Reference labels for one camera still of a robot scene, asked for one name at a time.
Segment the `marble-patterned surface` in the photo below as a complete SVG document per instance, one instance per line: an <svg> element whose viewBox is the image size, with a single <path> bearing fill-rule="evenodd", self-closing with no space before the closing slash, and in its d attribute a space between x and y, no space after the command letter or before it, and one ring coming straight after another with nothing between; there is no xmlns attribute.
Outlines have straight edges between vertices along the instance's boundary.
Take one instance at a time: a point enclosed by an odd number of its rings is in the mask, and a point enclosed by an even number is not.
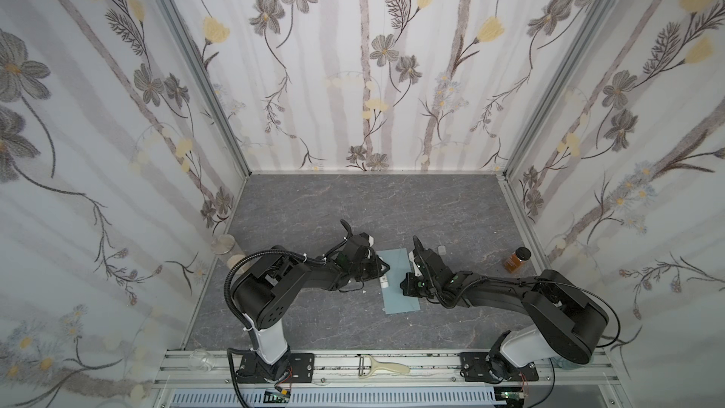
<svg viewBox="0 0 725 408"><path fill-rule="evenodd" d="M413 235L426 247L442 244L453 271L505 276L503 258L521 245L493 175L252 175L229 232L245 253L281 244L316 256L344 235L340 218L371 234L376 250L411 250ZM530 263L519 270L533 273ZM249 346L224 303L226 274L217 261L187 348ZM387 315L377 280L349 294L304 289L283 322L292 349L489 348L502 331L531 323L515 312L425 301L419 312Z"/></svg>

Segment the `floral wallpaper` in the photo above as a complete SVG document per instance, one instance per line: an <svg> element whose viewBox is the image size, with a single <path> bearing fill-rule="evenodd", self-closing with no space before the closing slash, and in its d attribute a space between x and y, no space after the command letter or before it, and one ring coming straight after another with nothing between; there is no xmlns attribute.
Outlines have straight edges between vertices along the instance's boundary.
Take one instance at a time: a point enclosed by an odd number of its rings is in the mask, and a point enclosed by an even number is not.
<svg viewBox="0 0 725 408"><path fill-rule="evenodd" d="M253 170L503 170L594 0L175 0Z"/></svg>
<svg viewBox="0 0 725 408"><path fill-rule="evenodd" d="M617 309L638 407L725 396L724 62L725 0L619 0L509 174L553 268Z"/></svg>
<svg viewBox="0 0 725 408"><path fill-rule="evenodd" d="M150 406L242 177L153 0L0 22L2 400Z"/></svg>

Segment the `black mounting plate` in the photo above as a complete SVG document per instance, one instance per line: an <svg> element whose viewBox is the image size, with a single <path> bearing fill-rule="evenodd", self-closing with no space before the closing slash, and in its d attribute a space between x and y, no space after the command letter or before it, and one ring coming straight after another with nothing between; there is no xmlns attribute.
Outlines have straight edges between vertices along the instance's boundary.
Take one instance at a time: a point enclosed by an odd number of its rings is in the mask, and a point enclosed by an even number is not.
<svg viewBox="0 0 725 408"><path fill-rule="evenodd" d="M460 354L460 375L468 383L490 383L497 384L493 376L489 374L489 365L486 361L488 353L461 353ZM522 381L521 375L526 378L526 381L539 381L539 373L537 372L536 366L521 367L518 369L520 373L515 374L510 380L506 381Z"/></svg>
<svg viewBox="0 0 725 408"><path fill-rule="evenodd" d="M236 371L236 382L269 383L257 371L257 353L249 351L241 355L241 363ZM313 353L292 353L289 357L292 368L292 383L312 383L315 368L315 355Z"/></svg>

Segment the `jar of honey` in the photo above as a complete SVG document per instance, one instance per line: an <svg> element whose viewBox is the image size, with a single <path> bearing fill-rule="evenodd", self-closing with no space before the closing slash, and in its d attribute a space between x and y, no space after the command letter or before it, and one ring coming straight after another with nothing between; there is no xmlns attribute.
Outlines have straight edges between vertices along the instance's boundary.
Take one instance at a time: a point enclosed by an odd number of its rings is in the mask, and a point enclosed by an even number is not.
<svg viewBox="0 0 725 408"><path fill-rule="evenodd" d="M504 260L503 268L506 268L508 272L514 272L530 258L531 251L521 246L521 248L516 249L510 257Z"/></svg>

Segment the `metal lid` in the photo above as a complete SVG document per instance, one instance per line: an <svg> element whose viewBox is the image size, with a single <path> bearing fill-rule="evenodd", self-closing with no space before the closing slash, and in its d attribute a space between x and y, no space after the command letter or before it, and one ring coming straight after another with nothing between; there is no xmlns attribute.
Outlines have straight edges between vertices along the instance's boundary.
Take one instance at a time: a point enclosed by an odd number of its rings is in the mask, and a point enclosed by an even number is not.
<svg viewBox="0 0 725 408"><path fill-rule="evenodd" d="M219 235L212 241L212 252L217 255L224 255L234 247L235 242L232 235Z"/></svg>
<svg viewBox="0 0 725 408"><path fill-rule="evenodd" d="M519 260L526 261L531 258L531 251L527 248L521 247L516 249L516 252L514 252Z"/></svg>

